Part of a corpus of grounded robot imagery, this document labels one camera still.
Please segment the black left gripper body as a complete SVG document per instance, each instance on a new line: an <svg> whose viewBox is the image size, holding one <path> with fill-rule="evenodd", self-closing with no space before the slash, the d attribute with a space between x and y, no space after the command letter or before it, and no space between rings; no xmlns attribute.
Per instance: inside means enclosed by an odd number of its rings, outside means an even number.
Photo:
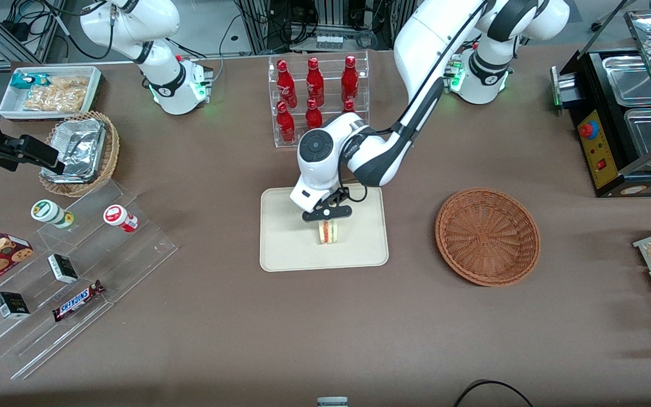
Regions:
<svg viewBox="0 0 651 407"><path fill-rule="evenodd" d="M353 214L351 206L324 206L302 214L303 222L320 222L347 218Z"/></svg>

